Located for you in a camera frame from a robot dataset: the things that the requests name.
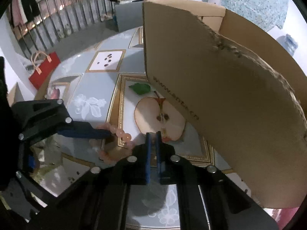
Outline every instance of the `gold picture frame border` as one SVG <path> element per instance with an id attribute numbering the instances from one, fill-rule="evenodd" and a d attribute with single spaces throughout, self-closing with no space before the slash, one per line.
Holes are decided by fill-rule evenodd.
<path id="1" fill-rule="evenodd" d="M 114 90 L 113 90 L 113 93 L 112 93 L 112 97 L 111 97 L 108 113 L 106 115 L 106 122 L 107 123 L 110 122 L 111 113 L 112 113 L 112 109 L 113 109 L 116 93 L 118 92 L 118 89 L 119 89 L 119 84 L 122 82 L 122 77 L 126 76 L 126 75 L 138 76 L 138 75 L 142 75 L 142 74 L 139 74 L 139 73 L 119 73 L 118 74 L 117 79 L 116 79 L 116 83 L 115 83 L 115 87 L 114 87 Z M 101 145 L 100 145 L 100 149 L 104 148 L 105 141 L 106 141 L 105 139 L 102 139 Z"/>
<path id="2" fill-rule="evenodd" d="M 68 89 L 70 87 L 70 83 L 69 82 L 51 82 L 51 86 L 65 86 L 63 97 L 61 98 L 63 101 L 65 101 Z"/>
<path id="3" fill-rule="evenodd" d="M 133 33 L 133 36 L 130 40 L 130 43 L 129 43 L 129 46 L 128 46 L 128 49 L 144 49 L 144 47 L 132 47 L 131 44 L 132 44 L 132 41 L 133 41 L 133 38 L 135 37 L 136 34 L 139 35 L 139 45 L 144 45 L 144 43 L 142 44 L 141 41 L 140 41 L 140 34 L 141 34 L 141 27 L 138 27 L 136 29 L 136 31 Z"/>
<path id="4" fill-rule="evenodd" d="M 111 52 L 111 51 L 112 51 L 112 52 L 119 52 L 119 51 L 122 52 L 122 55 L 120 56 L 119 62 L 118 62 L 118 64 L 117 64 L 117 67 L 116 67 L 115 70 L 92 70 L 92 71 L 90 70 L 91 65 L 93 64 L 95 58 L 97 57 L 97 55 L 98 55 L 99 53 L 102 53 L 102 52 Z M 96 51 L 94 57 L 92 58 L 92 60 L 91 60 L 90 64 L 88 65 L 88 67 L 87 67 L 87 69 L 86 69 L 85 72 L 86 72 L 86 73 L 110 73 L 110 72 L 116 73 L 116 72 L 118 72 L 119 69 L 120 69 L 120 66 L 121 66 L 121 64 L 122 64 L 122 60 L 124 59 L 125 54 L 126 54 L 126 50 L 125 50 L 125 49 L 113 49 L 113 50 L 101 50 L 101 51 Z"/>
<path id="5" fill-rule="evenodd" d="M 139 44 L 144 45 L 144 40 L 142 43 L 142 38 L 143 38 L 143 26 L 139 27 Z"/>
<path id="6" fill-rule="evenodd" d="M 74 74 L 74 75 L 67 75 L 67 76 L 63 76 L 63 77 L 57 78 L 57 79 L 55 79 L 55 80 L 53 80 L 53 81 L 50 82 L 50 85 L 49 85 L 49 86 L 53 85 L 53 83 L 69 83 L 69 87 L 70 87 L 70 83 L 71 83 L 71 82 L 59 82 L 58 80 L 61 80 L 61 79 L 63 79 L 63 78 L 67 78 L 67 77 L 76 77 L 76 79 L 79 79 L 78 82 L 77 82 L 77 84 L 76 84 L 75 89 L 72 91 L 72 94 L 71 94 L 71 96 L 68 98 L 68 100 L 67 100 L 67 101 L 64 101 L 64 99 L 63 99 L 64 103 L 66 104 L 66 105 L 65 105 L 66 108 L 67 108 L 68 105 L 70 104 L 70 101 L 72 100 L 72 97 L 73 97 L 73 95 L 75 94 L 75 91 L 76 91 L 76 89 L 77 89 L 77 87 L 78 87 L 78 85 L 79 85 L 79 83 L 80 83 L 80 81 L 81 81 L 81 79 L 82 79 L 82 76 L 83 76 L 83 73 Z"/>
<path id="7" fill-rule="evenodd" d="M 123 128 L 123 111 L 124 111 L 124 91 L 125 91 L 125 83 L 126 81 L 136 81 L 136 82 L 148 82 L 147 77 L 145 74 L 135 74 L 135 75 L 129 75 L 125 74 L 121 76 L 121 87 L 120 87 L 120 98 L 119 98 L 119 120 L 118 120 L 118 128 Z M 197 156 L 197 155 L 185 155 L 185 154 L 179 154 L 180 156 L 188 159 L 192 162 L 192 164 L 197 166 L 205 166 L 205 165 L 214 165 L 214 150 L 211 145 L 208 145 L 207 141 L 204 137 L 199 136 L 199 140 L 201 143 L 202 153 L 205 154 L 204 156 Z M 125 148 L 125 143 L 118 138 L 117 144 L 120 147 Z"/>

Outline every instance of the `cardboard box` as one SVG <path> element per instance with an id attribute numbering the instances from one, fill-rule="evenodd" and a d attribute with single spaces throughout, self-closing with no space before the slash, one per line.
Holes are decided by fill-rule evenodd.
<path id="1" fill-rule="evenodd" d="M 44 80 L 44 82 L 42 83 L 42 85 L 40 86 L 40 88 L 37 90 L 37 93 L 34 97 L 34 100 L 42 100 L 42 99 L 46 99 L 45 98 L 45 95 L 47 94 L 47 89 L 48 89 L 48 85 L 49 85 L 49 81 L 50 81 L 50 78 L 53 74 L 54 70 L 52 70 L 47 78 Z"/>
<path id="2" fill-rule="evenodd" d="M 9 103 L 9 106 L 12 107 L 13 104 L 20 101 L 24 101 L 24 98 L 22 96 L 18 83 L 16 83 L 7 94 L 7 102 Z"/>
<path id="3" fill-rule="evenodd" d="M 143 15 L 149 82 L 264 207 L 298 207 L 307 192 L 307 78 L 293 58 L 221 6 L 152 0 Z"/>

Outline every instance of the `pink bead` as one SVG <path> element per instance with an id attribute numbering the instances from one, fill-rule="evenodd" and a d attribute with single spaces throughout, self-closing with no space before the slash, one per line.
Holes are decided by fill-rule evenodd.
<path id="1" fill-rule="evenodd" d="M 133 141 L 129 141 L 126 143 L 126 146 L 129 150 L 132 150 L 135 147 L 135 143 Z"/>
<path id="2" fill-rule="evenodd" d="M 131 140 L 131 135 L 129 133 L 125 133 L 123 136 L 122 136 L 122 140 L 127 143 Z"/>
<path id="3" fill-rule="evenodd" d="M 121 138 L 125 135 L 125 132 L 122 129 L 117 129 L 116 135 L 117 137 Z"/>
<path id="4" fill-rule="evenodd" d="M 103 123 L 101 125 L 98 125 L 97 129 L 102 129 L 102 130 L 108 130 L 109 131 L 110 130 L 110 126 L 111 126 L 110 123 L 105 122 L 105 123 Z"/>
<path id="5" fill-rule="evenodd" d="M 116 127 L 115 125 L 111 125 L 111 126 L 110 126 L 110 131 L 111 131 L 113 134 L 115 134 L 116 131 L 117 131 L 117 127 Z"/>
<path id="6" fill-rule="evenodd" d="M 90 143 L 90 146 L 92 147 L 101 146 L 101 140 L 98 140 L 98 139 L 90 139 L 89 143 Z"/>
<path id="7" fill-rule="evenodd" d="M 109 159 L 109 158 L 108 158 L 108 155 L 105 153 L 104 150 L 99 151 L 98 155 L 99 155 L 99 158 L 100 158 L 101 160 L 106 161 L 106 160 Z"/>

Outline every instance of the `white tile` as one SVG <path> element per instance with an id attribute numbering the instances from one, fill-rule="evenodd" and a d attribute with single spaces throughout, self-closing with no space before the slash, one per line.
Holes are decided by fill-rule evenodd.
<path id="1" fill-rule="evenodd" d="M 73 178 L 74 180 L 79 179 L 90 169 L 88 166 L 76 163 L 67 158 L 63 158 L 63 167 L 67 176 Z"/>
<path id="2" fill-rule="evenodd" d="M 52 195 L 58 197 L 70 186 L 70 181 L 62 165 L 48 172 L 40 181 L 40 185 Z"/>
<path id="3" fill-rule="evenodd" d="M 123 54 L 122 50 L 98 52 L 89 70 L 90 71 L 116 70 L 121 62 L 122 54 Z"/>

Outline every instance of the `apple stem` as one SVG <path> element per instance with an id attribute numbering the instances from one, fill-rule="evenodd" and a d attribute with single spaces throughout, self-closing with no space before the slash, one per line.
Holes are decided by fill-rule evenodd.
<path id="1" fill-rule="evenodd" d="M 154 93 L 155 93 L 156 96 L 158 97 L 158 100 L 159 100 L 159 107 L 160 107 L 161 120 L 162 120 L 162 123 L 164 123 L 161 98 L 160 98 L 159 94 L 157 93 L 157 91 L 154 91 Z"/>

